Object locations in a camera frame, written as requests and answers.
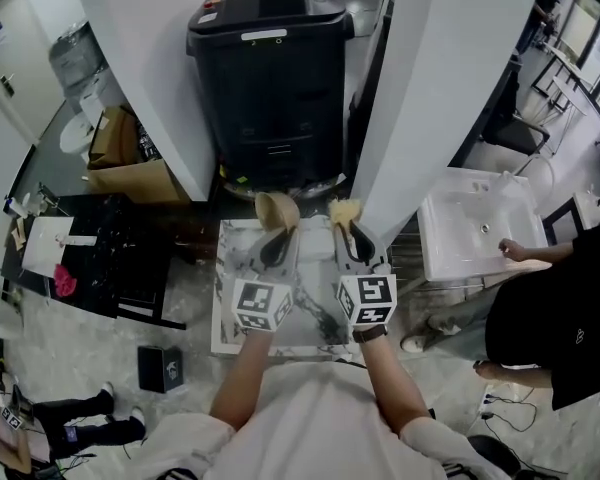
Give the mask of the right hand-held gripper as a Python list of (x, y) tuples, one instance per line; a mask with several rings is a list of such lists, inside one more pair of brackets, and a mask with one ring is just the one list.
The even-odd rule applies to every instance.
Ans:
[(354, 223), (354, 264), (345, 227), (333, 228), (335, 259), (340, 274), (337, 302), (350, 326), (387, 324), (397, 307), (397, 281), (386, 263), (386, 247), (366, 226)]

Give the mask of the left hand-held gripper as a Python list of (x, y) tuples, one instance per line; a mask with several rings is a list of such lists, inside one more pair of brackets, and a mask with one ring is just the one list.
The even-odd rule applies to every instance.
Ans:
[[(247, 262), (236, 271), (230, 309), (243, 329), (276, 332), (294, 303), (299, 254), (298, 227), (266, 232), (250, 248)], [(282, 268), (273, 266), (279, 258)]]

